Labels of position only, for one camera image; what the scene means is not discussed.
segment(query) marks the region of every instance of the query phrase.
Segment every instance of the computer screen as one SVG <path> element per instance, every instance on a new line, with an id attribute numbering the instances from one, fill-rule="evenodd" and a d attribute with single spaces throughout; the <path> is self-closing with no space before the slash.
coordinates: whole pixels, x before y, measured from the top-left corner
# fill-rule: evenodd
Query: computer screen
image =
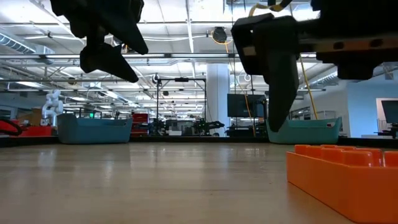
<path id="1" fill-rule="evenodd" d="M 381 104 L 387 123 L 398 123 L 398 100 L 382 100 Z"/>
<path id="2" fill-rule="evenodd" d="M 264 95 L 247 95 L 246 99 L 242 94 L 228 94 L 228 116 L 231 118 L 267 118 L 267 99 Z"/>

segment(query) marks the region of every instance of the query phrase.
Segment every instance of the white column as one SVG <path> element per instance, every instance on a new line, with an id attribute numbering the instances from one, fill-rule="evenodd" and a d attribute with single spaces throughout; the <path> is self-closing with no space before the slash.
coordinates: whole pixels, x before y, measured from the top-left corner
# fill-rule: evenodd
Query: white column
<path id="1" fill-rule="evenodd" d="M 210 134 L 218 133 L 225 137 L 225 130 L 229 127 L 227 94 L 229 93 L 229 68 L 228 64 L 207 65 L 207 109 L 206 120 L 219 121 L 225 128 L 214 129 Z"/>

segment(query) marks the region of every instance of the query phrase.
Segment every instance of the white robot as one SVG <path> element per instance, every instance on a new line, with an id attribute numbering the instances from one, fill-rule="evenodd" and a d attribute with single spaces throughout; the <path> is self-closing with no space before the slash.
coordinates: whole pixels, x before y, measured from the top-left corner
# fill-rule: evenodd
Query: white robot
<path id="1" fill-rule="evenodd" d="M 50 118 L 52 118 L 51 126 L 57 125 L 57 115 L 63 113 L 63 103 L 58 99 L 60 94 L 60 90 L 52 90 L 45 96 L 46 102 L 42 108 L 41 126 L 49 125 Z"/>

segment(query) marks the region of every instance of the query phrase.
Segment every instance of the plastic storage bin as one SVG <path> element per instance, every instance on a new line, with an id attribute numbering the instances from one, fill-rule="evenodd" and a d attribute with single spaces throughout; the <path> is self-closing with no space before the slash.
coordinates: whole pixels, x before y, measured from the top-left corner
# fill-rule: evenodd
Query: plastic storage bin
<path id="1" fill-rule="evenodd" d="M 270 142 L 278 144 L 336 144 L 341 118 L 319 120 L 286 120 L 279 132 L 270 130 Z"/>
<path id="2" fill-rule="evenodd" d="M 85 119 L 57 116 L 58 137 L 64 144 L 123 143 L 130 140 L 132 119 Z"/>

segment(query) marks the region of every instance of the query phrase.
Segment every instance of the table surface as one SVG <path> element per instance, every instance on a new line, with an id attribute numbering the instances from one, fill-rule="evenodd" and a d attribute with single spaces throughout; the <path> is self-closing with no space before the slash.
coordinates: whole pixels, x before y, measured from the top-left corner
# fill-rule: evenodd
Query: table surface
<path id="1" fill-rule="evenodd" d="M 3 148 L 0 223 L 351 223 L 287 183 L 291 150 L 224 143 Z"/>

